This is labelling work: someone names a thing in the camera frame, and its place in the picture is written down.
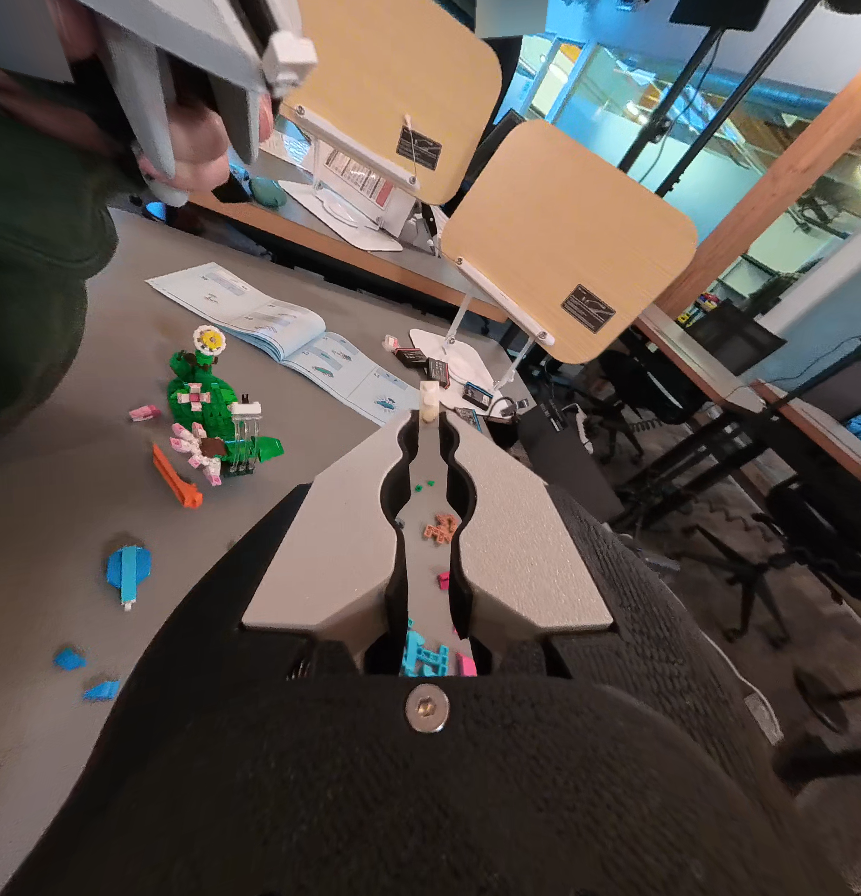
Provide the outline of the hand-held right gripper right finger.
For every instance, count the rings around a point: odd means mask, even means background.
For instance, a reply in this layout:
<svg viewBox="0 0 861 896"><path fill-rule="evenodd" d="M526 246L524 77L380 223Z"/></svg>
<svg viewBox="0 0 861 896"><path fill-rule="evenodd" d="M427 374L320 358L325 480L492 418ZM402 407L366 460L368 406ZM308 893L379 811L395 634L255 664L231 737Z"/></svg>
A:
<svg viewBox="0 0 861 896"><path fill-rule="evenodd" d="M452 411L440 413L438 437L458 518L450 615L472 659L494 662L512 643L612 629L613 613L543 480Z"/></svg>

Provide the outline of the green lego flower model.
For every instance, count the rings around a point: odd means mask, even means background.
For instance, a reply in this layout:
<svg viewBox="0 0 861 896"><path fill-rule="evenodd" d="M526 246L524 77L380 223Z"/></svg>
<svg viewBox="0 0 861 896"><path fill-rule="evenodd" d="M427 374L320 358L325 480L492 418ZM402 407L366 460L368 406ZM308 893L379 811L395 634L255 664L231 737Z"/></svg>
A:
<svg viewBox="0 0 861 896"><path fill-rule="evenodd" d="M229 477L250 476L257 466L281 457L281 442L262 434L261 405L237 393L215 371L226 337L212 323L194 330L191 350L169 360L167 404L173 418L170 444L184 454L212 487Z"/></svg>

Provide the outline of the orange brick separator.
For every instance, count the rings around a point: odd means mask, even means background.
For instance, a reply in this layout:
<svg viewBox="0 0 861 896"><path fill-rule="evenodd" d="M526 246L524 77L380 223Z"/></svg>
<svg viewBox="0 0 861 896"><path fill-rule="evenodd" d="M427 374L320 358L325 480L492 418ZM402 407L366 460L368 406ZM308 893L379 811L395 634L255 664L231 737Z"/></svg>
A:
<svg viewBox="0 0 861 896"><path fill-rule="evenodd" d="M151 457L154 469L168 486L175 500L187 510L200 509L203 503L201 491L177 473L167 455L156 442L152 442Z"/></svg>

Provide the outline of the person's left forearm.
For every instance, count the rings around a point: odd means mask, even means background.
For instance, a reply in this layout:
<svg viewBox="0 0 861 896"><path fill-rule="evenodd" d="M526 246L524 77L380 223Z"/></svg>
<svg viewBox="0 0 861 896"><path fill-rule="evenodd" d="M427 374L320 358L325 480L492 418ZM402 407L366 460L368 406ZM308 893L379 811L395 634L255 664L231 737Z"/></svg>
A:
<svg viewBox="0 0 861 896"><path fill-rule="evenodd" d="M0 70L0 437L68 374L87 282L118 243L108 201L140 184L78 100L71 85Z"/></svg>

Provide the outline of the black monitor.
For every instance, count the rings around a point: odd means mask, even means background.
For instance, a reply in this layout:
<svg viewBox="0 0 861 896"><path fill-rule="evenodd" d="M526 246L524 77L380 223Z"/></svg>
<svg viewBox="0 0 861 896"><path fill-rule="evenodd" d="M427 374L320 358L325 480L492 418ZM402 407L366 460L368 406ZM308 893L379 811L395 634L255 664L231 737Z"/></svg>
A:
<svg viewBox="0 0 861 896"><path fill-rule="evenodd" d="M729 302L719 304L692 323L687 333L732 375L742 375L786 345Z"/></svg>

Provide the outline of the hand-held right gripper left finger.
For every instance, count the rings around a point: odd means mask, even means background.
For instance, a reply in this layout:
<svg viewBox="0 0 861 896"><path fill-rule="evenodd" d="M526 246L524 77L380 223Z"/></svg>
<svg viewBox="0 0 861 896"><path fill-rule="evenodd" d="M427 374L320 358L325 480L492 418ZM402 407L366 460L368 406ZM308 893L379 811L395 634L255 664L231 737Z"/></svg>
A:
<svg viewBox="0 0 861 896"><path fill-rule="evenodd" d="M411 500L414 458L407 410L316 476L243 627L341 643L366 668L400 668L409 586L397 519Z"/></svg>

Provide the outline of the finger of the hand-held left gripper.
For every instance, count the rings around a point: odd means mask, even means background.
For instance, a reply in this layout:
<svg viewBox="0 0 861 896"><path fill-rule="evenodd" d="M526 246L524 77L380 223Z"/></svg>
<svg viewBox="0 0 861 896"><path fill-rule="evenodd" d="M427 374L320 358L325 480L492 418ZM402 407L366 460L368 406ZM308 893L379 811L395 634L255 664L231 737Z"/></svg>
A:
<svg viewBox="0 0 861 896"><path fill-rule="evenodd" d="M298 2L227 1L223 16L238 57L235 73L223 75L225 93L284 98L317 66Z"/></svg>

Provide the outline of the black studio light stand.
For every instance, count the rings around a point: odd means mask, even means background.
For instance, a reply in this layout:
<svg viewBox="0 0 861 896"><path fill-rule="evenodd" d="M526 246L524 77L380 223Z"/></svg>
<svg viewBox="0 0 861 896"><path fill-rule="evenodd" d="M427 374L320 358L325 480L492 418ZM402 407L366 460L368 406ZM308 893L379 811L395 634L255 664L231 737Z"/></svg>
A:
<svg viewBox="0 0 861 896"><path fill-rule="evenodd" d="M766 1L756 2L679 2L674 8L670 23L694 27L706 27L691 58L686 62L671 88L661 96L655 109L649 114L636 140L627 149L618 163L618 169L626 174L634 167L642 151L652 143L662 143L680 119L691 111L698 95L703 90L722 43L729 31L753 32L759 25ZM772 38L766 49L745 73L736 88L728 95L722 106L712 115L704 129L695 138L680 160L667 174L655 194L666 197L681 181L697 156L716 136L729 120L731 113L755 86L780 52L800 30L805 20L819 6L818 1L803 1Z"/></svg>

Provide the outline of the pile of pink lego bricks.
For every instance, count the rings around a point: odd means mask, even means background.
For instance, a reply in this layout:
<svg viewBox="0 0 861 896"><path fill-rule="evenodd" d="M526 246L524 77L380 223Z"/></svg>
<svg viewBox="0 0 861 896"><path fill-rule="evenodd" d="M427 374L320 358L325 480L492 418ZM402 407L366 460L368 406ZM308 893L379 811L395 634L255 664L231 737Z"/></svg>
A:
<svg viewBox="0 0 861 896"><path fill-rule="evenodd" d="M449 572L440 573L437 575L437 585L441 591L448 591L449 585ZM458 674L462 678L476 678L477 677L477 667L472 658L470 652L464 653L462 651L456 651L456 663Z"/></svg>

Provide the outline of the instruction booklet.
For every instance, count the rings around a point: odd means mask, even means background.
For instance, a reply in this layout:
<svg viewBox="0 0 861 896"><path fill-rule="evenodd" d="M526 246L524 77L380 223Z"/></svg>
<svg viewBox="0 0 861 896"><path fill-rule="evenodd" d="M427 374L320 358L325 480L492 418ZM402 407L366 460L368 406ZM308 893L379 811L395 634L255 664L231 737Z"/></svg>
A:
<svg viewBox="0 0 861 896"><path fill-rule="evenodd" d="M362 417L384 426L420 407L420 392L326 329L312 310L269 297L217 263L148 279L161 295L262 350Z"/></svg>

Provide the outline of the pile of cyan lego bricks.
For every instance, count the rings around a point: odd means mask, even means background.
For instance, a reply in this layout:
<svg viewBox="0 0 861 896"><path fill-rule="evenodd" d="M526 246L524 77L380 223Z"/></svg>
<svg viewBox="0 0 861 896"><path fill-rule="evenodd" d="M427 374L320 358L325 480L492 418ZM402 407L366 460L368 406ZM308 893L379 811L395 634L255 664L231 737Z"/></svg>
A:
<svg viewBox="0 0 861 896"><path fill-rule="evenodd" d="M436 650L425 645L424 637L414 628L414 620L407 620L400 672L406 678L446 678L450 652L446 644Z"/></svg>

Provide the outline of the black equipment case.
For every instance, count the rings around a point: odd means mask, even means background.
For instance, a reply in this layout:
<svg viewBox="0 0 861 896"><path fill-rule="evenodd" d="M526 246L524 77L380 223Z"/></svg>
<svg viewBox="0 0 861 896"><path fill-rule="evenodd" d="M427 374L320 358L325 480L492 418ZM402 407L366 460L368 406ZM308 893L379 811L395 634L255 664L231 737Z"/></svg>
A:
<svg viewBox="0 0 861 896"><path fill-rule="evenodd" d="M577 404L559 408L546 400L520 415L518 439L540 478L566 491L598 521L610 523L623 504L593 457L584 423Z"/></svg>

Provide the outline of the blue lego wing assembly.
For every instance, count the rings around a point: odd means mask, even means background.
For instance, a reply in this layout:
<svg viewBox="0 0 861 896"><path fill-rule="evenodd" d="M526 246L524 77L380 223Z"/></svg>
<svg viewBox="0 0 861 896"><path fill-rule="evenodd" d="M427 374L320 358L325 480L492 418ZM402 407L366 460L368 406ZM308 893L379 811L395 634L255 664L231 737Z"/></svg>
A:
<svg viewBox="0 0 861 896"><path fill-rule="evenodd" d="M143 546L122 546L108 556L105 567L108 584L119 592L123 610L130 612L137 601L139 585L151 575L151 552Z"/></svg>

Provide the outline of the person's left hand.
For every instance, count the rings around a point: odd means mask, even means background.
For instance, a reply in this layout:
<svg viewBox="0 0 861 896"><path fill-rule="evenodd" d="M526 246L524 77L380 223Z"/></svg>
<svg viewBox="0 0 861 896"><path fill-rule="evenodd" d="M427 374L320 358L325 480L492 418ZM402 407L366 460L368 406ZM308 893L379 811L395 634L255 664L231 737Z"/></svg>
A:
<svg viewBox="0 0 861 896"><path fill-rule="evenodd" d="M211 192L223 185L230 167L227 151L231 144L222 118L200 102L171 102L167 120L175 174L161 174L143 153L137 156L140 172L153 183L185 195Z"/></svg>

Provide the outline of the black office chair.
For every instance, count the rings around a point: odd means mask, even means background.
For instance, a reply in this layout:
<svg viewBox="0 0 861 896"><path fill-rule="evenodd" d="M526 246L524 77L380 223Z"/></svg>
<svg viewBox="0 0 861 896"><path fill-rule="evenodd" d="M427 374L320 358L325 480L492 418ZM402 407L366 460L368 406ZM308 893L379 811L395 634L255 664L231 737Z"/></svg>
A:
<svg viewBox="0 0 861 896"><path fill-rule="evenodd" d="M861 601L861 525L849 508L831 501L824 490L793 476L774 486L765 499L765 512L752 516L763 524L782 549L763 561L753 561L720 540L700 524L686 529L701 535L717 554L682 551L689 559L726 576L729 585L740 588L738 624L723 630L723 638L735 643L750 630L755 602L759 600L773 623L767 638L774 648L791 639L777 600L768 583L770 573L802 566L830 592L836 603L846 598Z"/></svg>

